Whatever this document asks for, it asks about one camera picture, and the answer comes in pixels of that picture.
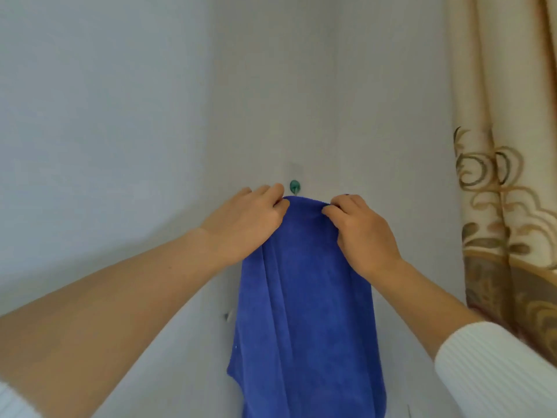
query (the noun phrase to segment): beige curtain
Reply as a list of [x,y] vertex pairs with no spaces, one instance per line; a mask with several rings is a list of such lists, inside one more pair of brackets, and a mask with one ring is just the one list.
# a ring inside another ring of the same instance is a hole
[[446,6],[467,302],[557,365],[557,0]]

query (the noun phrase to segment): white sleeve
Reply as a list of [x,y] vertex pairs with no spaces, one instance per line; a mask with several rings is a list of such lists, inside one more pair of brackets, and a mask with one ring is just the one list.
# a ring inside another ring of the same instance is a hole
[[0,381],[0,418],[41,418],[29,403]]
[[557,368],[497,324],[456,331],[435,370],[466,418],[557,417]]

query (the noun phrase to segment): forearm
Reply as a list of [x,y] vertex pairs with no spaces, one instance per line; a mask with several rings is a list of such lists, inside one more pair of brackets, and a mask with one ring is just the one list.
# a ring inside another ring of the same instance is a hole
[[431,358],[456,330],[482,321],[407,262],[400,261],[387,273],[372,279],[374,288],[396,310]]
[[0,317],[0,376],[45,416],[90,416],[222,266],[195,230]]

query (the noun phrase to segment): towel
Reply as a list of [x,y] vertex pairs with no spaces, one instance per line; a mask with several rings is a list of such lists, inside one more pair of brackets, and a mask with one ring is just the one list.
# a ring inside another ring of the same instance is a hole
[[287,198],[282,225],[242,264],[228,374],[243,418],[383,418],[370,285],[340,251],[326,204]]

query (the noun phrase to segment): hand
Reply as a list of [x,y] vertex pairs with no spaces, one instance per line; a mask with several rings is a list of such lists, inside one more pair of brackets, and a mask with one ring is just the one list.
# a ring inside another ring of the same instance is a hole
[[278,229],[290,205],[283,195],[280,183],[244,188],[201,224],[224,266],[246,258]]
[[359,195],[339,195],[323,213],[339,229],[338,244],[352,268],[371,284],[402,259],[389,224]]

